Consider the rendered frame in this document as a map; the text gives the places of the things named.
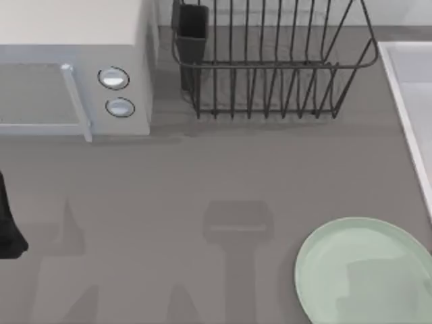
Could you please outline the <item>pale microwave oven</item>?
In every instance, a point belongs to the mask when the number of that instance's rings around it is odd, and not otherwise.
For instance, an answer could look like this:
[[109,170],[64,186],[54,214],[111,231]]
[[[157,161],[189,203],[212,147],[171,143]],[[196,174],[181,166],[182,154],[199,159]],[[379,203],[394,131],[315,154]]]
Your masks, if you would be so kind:
[[[0,63],[69,63],[96,136],[150,132],[159,51],[155,0],[0,0]],[[111,66],[129,85],[109,90],[97,78]],[[128,118],[105,110],[110,99],[135,105]]]

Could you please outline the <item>pale green plate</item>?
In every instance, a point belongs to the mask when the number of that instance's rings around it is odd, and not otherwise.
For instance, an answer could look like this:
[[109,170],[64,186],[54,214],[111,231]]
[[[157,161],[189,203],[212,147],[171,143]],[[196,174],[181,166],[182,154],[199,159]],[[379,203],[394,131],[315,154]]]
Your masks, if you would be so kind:
[[298,250],[294,285],[310,324],[432,324],[432,253],[386,221],[315,229]]

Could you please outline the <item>large microwave knob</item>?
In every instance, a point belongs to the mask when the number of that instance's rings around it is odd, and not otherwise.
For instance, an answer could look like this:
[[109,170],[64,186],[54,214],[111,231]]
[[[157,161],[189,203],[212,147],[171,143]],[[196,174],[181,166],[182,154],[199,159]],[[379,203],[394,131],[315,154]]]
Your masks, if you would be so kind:
[[121,90],[130,83],[130,76],[120,67],[107,67],[98,71],[99,83],[109,90]]

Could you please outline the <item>dark cutlery holder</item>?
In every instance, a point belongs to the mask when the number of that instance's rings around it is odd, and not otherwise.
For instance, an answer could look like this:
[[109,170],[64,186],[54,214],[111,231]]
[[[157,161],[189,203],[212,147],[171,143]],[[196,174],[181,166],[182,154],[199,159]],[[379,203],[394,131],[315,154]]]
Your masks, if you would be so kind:
[[182,90],[193,92],[196,69],[191,66],[200,65],[205,56],[209,8],[206,5],[173,0],[171,28],[180,65]]

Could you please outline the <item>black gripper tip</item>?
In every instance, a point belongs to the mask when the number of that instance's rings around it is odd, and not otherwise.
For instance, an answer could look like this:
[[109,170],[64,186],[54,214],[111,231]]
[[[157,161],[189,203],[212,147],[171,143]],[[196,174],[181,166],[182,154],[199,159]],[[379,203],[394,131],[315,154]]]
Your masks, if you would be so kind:
[[5,180],[0,172],[0,259],[18,259],[28,248],[11,213]]

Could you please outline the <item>microwave oven door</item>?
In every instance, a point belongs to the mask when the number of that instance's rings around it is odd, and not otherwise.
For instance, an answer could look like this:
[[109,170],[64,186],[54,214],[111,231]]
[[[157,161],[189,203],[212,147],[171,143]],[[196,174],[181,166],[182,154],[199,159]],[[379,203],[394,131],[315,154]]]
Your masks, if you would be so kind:
[[0,63],[0,136],[83,136],[63,63]]

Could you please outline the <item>small microwave knob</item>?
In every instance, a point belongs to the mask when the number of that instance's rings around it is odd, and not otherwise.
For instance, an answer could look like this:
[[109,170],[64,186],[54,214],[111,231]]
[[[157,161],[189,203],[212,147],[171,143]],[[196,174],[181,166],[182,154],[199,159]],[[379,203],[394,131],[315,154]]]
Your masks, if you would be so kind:
[[118,97],[105,103],[105,110],[116,118],[128,118],[135,112],[135,105],[129,99]]

